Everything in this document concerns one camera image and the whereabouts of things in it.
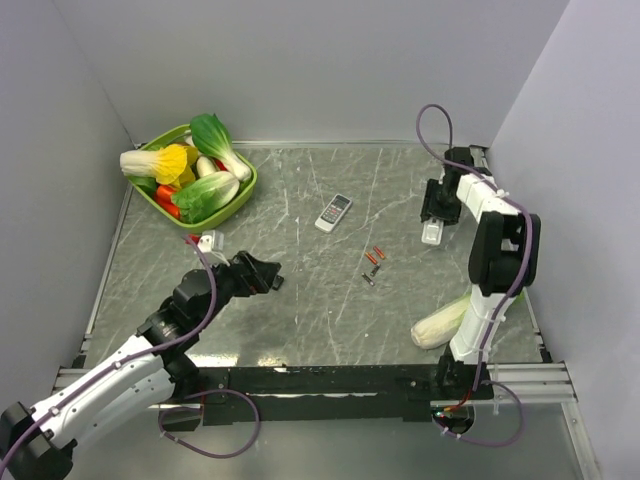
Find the aluminium rail frame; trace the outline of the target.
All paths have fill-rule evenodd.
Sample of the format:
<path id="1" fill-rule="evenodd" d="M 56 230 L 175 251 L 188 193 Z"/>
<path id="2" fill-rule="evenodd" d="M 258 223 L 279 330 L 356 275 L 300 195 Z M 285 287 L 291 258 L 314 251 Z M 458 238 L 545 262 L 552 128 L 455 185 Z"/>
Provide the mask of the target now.
<path id="1" fill-rule="evenodd" d="M 203 368 L 191 362 L 169 367 L 135 362 L 114 367 L 106 363 L 92 370 L 73 371 L 71 383 L 61 385 L 52 400 L 59 410 L 89 416 L 108 407 L 124 411 L 169 404 L 175 395 L 191 389 Z M 489 365 L 486 369 L 492 399 L 514 393 L 521 400 L 562 402 L 573 394 L 568 373 L 559 364 Z"/>

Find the red orange battery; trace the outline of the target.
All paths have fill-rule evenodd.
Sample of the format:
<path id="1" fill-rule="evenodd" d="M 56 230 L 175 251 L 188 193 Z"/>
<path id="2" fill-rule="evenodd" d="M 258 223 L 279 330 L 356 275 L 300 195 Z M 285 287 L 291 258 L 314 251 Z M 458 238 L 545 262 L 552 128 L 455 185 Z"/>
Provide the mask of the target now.
<path id="1" fill-rule="evenodd" d="M 382 252 L 382 250 L 380 248 L 378 248 L 377 246 L 374 246 L 373 249 L 374 249 L 374 251 L 376 252 L 376 254 L 378 255 L 378 257 L 380 259 L 384 260 L 386 258 L 385 254 Z"/>
<path id="2" fill-rule="evenodd" d="M 370 253 L 366 252 L 365 255 L 368 258 L 368 260 L 371 261 L 374 265 L 378 264 L 377 260 Z"/>

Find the yellow napa cabbage toy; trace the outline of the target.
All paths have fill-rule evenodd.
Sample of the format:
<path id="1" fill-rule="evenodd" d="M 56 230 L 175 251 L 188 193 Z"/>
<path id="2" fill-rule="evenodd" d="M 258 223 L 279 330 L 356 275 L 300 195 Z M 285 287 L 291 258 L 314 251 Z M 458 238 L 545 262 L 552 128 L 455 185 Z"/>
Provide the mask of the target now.
<path id="1" fill-rule="evenodd" d="M 151 177 L 157 183 L 169 185 L 197 160 L 195 147 L 171 144 L 154 151 L 131 150 L 120 155 L 120 169 L 125 176 Z"/>

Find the green lettuce cabbage toy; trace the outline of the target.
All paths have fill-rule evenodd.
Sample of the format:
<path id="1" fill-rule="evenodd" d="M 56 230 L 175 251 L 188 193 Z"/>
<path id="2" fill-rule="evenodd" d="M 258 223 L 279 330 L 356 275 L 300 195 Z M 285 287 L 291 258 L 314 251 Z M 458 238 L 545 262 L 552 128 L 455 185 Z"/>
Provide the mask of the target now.
<path id="1" fill-rule="evenodd" d="M 211 217 L 231 202 L 240 188 L 239 180 L 228 171 L 204 176 L 171 196 L 183 223 L 195 224 Z"/>

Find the grey white remote control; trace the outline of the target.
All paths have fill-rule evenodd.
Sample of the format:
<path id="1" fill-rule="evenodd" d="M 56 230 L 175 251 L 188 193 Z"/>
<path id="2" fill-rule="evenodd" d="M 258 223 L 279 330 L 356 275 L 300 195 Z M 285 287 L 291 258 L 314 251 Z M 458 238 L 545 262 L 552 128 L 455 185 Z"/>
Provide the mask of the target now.
<path id="1" fill-rule="evenodd" d="M 333 196 L 322 213 L 315 220 L 314 226 L 324 233 L 332 233 L 352 206 L 353 201 L 341 194 Z"/>

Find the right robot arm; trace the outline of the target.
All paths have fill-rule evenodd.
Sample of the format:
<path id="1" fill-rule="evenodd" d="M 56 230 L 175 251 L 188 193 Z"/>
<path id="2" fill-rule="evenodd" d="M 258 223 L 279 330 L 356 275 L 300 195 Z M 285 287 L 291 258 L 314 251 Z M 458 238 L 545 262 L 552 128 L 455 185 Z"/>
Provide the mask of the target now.
<path id="1" fill-rule="evenodd" d="M 411 328 L 422 349 L 446 344 L 453 361 L 436 375 L 438 390 L 459 398 L 472 384 L 467 368 L 489 359 L 491 344 L 506 311 L 536 275 L 540 218 L 508 202 L 486 169 L 475 168 L 468 147 L 451 147 L 438 179 L 427 183 L 421 210 L 422 242 L 438 246 L 444 229 L 467 208 L 477 224 L 469 260 L 471 292 L 436 310 Z"/>

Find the black base bar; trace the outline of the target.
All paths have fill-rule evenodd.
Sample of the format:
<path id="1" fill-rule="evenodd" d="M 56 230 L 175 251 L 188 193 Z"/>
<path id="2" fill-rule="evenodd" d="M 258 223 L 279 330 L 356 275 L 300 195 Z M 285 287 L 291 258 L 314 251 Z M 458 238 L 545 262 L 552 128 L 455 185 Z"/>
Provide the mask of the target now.
<path id="1" fill-rule="evenodd" d="M 428 422 L 438 403 L 490 400 L 486 367 L 458 362 L 352 366 L 206 367 L 164 410 L 169 432 L 255 419 Z"/>

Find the white napa cabbage toy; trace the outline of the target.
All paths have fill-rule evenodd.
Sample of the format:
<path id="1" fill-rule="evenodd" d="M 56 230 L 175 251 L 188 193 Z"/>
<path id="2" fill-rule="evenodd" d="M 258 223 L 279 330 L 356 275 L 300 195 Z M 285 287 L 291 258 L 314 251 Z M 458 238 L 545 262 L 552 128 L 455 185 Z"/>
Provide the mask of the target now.
<path id="1" fill-rule="evenodd" d="M 414 344 L 430 350 L 448 345 L 456 361 L 486 361 L 491 342 L 506 319 L 506 311 L 519 297 L 503 293 L 484 296 L 478 286 L 467 295 L 450 302 L 411 328 Z"/>

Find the white radish toy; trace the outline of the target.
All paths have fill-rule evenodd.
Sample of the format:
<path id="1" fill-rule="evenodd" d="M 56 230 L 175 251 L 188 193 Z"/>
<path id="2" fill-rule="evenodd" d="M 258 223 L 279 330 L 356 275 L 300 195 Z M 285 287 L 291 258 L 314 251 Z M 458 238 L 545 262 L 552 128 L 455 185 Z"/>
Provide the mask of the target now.
<path id="1" fill-rule="evenodd" d="M 215 163 L 205 156 L 200 156 L 196 161 L 196 170 L 199 178 L 204 178 L 218 171 Z"/>

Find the black slim remote control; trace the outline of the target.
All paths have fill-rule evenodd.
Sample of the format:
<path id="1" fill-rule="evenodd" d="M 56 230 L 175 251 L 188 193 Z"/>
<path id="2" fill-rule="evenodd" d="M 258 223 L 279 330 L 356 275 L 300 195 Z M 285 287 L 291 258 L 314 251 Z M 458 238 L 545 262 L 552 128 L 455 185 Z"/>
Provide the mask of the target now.
<path id="1" fill-rule="evenodd" d="M 276 275 L 274 277 L 271 289 L 277 291 L 281 288 L 283 283 L 284 283 L 284 278 L 280 275 Z"/>

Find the green plastic basket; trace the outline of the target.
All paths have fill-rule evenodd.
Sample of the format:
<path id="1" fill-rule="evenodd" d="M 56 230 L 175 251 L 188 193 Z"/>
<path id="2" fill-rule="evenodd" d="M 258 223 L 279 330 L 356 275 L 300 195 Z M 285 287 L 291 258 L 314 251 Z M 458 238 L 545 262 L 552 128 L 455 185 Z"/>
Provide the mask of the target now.
<path id="1" fill-rule="evenodd" d="M 166 147 L 167 145 L 174 143 L 175 141 L 186 138 L 190 134 L 190 127 L 188 124 L 183 124 L 176 126 L 167 132 L 159 135 L 153 140 L 141 144 L 139 150 L 141 151 L 155 151 L 161 148 Z M 129 180 L 129 183 L 132 185 L 132 188 L 139 193 L 139 195 L 144 198 L 160 215 L 166 218 L 168 221 L 172 222 L 177 227 L 186 230 L 190 233 L 201 233 L 205 230 L 214 229 L 229 219 L 233 214 L 235 214 L 251 197 L 253 190 L 258 181 L 258 172 L 256 167 L 238 150 L 236 150 L 236 155 L 239 159 L 250 169 L 251 177 L 240 183 L 240 188 L 236 193 L 235 197 L 223 208 L 219 209 L 217 212 L 204 219 L 201 222 L 188 224 L 184 223 L 174 216 L 172 216 L 168 211 L 166 211 L 160 204 L 158 204 L 154 200 L 153 195 L 148 195 L 141 187 L 134 184 L 132 180 Z"/>

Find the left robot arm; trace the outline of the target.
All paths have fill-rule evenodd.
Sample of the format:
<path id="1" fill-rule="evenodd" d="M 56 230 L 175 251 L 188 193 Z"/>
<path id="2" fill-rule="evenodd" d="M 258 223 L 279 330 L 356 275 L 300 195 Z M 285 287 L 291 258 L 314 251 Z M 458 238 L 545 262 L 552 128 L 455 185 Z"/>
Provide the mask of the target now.
<path id="1" fill-rule="evenodd" d="M 246 251 L 187 272 L 159 309 L 111 356 L 31 407 L 1 415 L 1 470 L 15 479 L 63 479 L 76 458 L 148 407 L 184 402 L 198 387 L 187 351 L 234 297 L 276 290 L 277 262 Z"/>

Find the dark battery lowest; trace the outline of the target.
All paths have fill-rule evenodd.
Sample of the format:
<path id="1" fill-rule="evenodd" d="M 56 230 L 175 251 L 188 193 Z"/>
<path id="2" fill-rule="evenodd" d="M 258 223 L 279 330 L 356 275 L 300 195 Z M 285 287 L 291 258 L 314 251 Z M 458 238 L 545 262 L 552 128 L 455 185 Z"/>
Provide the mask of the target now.
<path id="1" fill-rule="evenodd" d="M 365 273 L 361 274 L 362 278 L 367 282 L 368 285 L 370 285 L 371 287 L 375 286 L 375 282 Z"/>

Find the orange carrot toy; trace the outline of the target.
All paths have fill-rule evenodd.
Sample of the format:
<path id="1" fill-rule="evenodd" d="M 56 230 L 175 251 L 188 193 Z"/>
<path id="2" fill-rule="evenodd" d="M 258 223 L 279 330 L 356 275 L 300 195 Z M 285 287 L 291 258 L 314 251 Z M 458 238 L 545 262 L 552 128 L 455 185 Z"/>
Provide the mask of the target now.
<path id="1" fill-rule="evenodd" d="M 180 219 L 180 209 L 173 203 L 172 195 L 175 190 L 167 185 L 159 185 L 154 193 L 154 201 L 171 217 Z"/>

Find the green bok choy toy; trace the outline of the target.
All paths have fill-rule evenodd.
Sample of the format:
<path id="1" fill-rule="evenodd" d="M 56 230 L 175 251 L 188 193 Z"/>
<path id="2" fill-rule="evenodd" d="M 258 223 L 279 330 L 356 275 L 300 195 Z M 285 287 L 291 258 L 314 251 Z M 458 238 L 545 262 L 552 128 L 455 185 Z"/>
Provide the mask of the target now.
<path id="1" fill-rule="evenodd" d="M 203 154 L 219 160 L 240 182 L 251 178 L 251 169 L 236 154 L 226 126 L 215 114 L 200 114 L 190 121 L 192 141 Z"/>

